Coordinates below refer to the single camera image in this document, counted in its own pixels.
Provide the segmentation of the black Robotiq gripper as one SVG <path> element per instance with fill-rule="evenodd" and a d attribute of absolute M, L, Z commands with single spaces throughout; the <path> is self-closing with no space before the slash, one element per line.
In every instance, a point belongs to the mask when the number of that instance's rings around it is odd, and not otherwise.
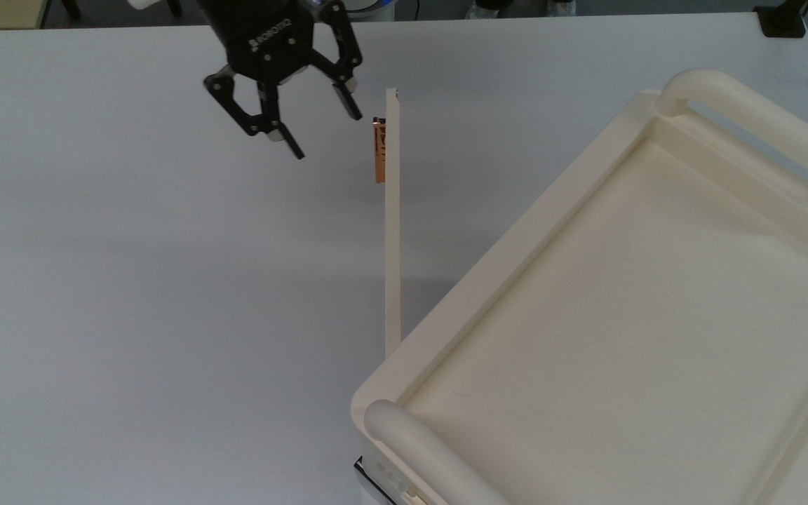
<path fill-rule="evenodd" d="M 227 63 L 204 79 L 204 87 L 247 135 L 281 142 L 297 159 L 304 151 L 282 122 L 278 84 L 315 66 L 331 80 L 347 115 L 363 115 L 353 92 L 363 57 L 342 1 L 198 1 L 198 7 L 227 54 Z M 316 23 L 330 28 L 337 59 L 312 48 Z M 257 82 L 260 112 L 250 114 L 235 100 L 235 76 Z"/>

